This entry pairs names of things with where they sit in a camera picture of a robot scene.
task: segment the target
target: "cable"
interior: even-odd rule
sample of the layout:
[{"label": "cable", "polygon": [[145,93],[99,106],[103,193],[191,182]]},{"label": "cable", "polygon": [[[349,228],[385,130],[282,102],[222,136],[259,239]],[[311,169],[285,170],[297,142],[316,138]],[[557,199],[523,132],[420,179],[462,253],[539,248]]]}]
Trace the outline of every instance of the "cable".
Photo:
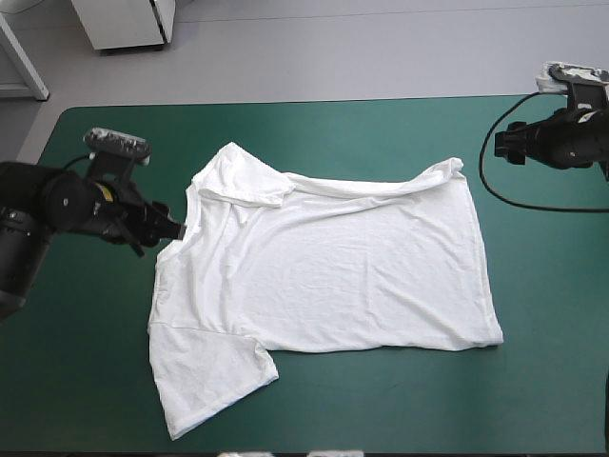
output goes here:
[{"label": "cable", "polygon": [[491,135],[493,134],[493,131],[495,131],[495,129],[501,123],[501,121],[503,119],[505,119],[507,116],[509,116],[512,112],[514,112],[520,105],[522,105],[524,102],[530,100],[533,97],[537,97],[538,95],[542,95],[542,93],[541,92],[533,92],[533,93],[529,93],[528,95],[522,97],[516,103],[516,105],[514,105],[512,108],[510,108],[504,114],[502,114],[493,123],[493,125],[489,129],[488,133],[486,133],[486,136],[484,137],[484,141],[482,142],[482,148],[480,150],[480,159],[478,161],[478,174],[480,175],[480,180],[482,181],[482,184],[484,185],[486,190],[488,190],[493,196],[499,198],[501,201],[503,201],[504,203],[507,203],[508,205],[512,205],[513,207],[525,208],[525,209],[535,209],[537,211],[553,211],[553,212],[587,212],[587,213],[604,213],[604,212],[609,212],[609,208],[542,207],[542,206],[538,206],[538,205],[529,205],[529,204],[526,204],[526,203],[516,202],[516,201],[510,200],[509,198],[504,197],[503,195],[498,193],[486,181],[486,177],[484,176],[484,155],[486,153],[486,146],[488,145],[488,140],[490,139]]},{"label": "cable", "polygon": [[72,160],[70,160],[69,162],[67,162],[64,165],[63,169],[69,169],[76,162],[80,162],[81,160],[85,160],[85,159],[88,159],[88,154],[79,155],[78,157],[75,157]]}]

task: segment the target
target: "white t-shirt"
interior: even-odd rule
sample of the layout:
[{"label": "white t-shirt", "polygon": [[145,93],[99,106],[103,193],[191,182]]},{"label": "white t-shirt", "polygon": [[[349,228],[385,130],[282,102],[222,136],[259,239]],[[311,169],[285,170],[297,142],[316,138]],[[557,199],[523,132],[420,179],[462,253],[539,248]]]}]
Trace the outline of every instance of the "white t-shirt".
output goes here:
[{"label": "white t-shirt", "polygon": [[231,143],[158,256],[150,363],[172,439],[278,378],[268,349],[502,342],[462,161],[403,183],[280,173]]}]

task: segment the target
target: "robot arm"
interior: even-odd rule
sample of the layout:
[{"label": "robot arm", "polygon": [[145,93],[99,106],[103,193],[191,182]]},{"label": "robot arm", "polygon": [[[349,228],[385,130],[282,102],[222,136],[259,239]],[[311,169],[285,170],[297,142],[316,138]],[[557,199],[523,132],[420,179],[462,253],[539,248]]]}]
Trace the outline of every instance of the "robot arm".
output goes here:
[{"label": "robot arm", "polygon": [[130,180],[146,165],[146,140],[108,129],[84,138],[91,164],[83,178],[74,171],[16,162],[0,163],[0,321],[21,308],[55,233],[93,235],[142,247],[161,238],[182,239],[186,227],[169,208],[148,202]]}]

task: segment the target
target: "green table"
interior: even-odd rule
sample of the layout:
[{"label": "green table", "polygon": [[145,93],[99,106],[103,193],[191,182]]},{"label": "green table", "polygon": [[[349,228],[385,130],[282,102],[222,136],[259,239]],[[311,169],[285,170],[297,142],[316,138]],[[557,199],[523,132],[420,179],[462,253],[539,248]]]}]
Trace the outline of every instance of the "green table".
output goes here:
[{"label": "green table", "polygon": [[[336,179],[402,181],[461,157],[505,343],[463,352],[274,352],[279,381],[171,442],[147,361],[161,247],[142,260],[127,247],[59,236],[27,307],[0,327],[0,450],[603,452],[609,216],[514,209],[484,192],[481,139],[517,98],[66,111],[42,164],[83,153],[92,126],[147,138],[150,165],[135,180],[178,219],[190,177],[229,141],[275,169]],[[542,97],[516,117],[538,120],[563,103]],[[517,168],[490,150],[488,174],[535,203],[609,204],[597,169]]]}]

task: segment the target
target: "white drawer unit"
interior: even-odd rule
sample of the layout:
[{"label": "white drawer unit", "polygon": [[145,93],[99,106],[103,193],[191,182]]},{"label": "white drawer unit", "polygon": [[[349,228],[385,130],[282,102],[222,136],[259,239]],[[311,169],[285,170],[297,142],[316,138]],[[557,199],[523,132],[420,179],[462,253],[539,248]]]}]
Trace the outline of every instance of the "white drawer unit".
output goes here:
[{"label": "white drawer unit", "polygon": [[175,0],[71,0],[96,50],[171,41]]}]

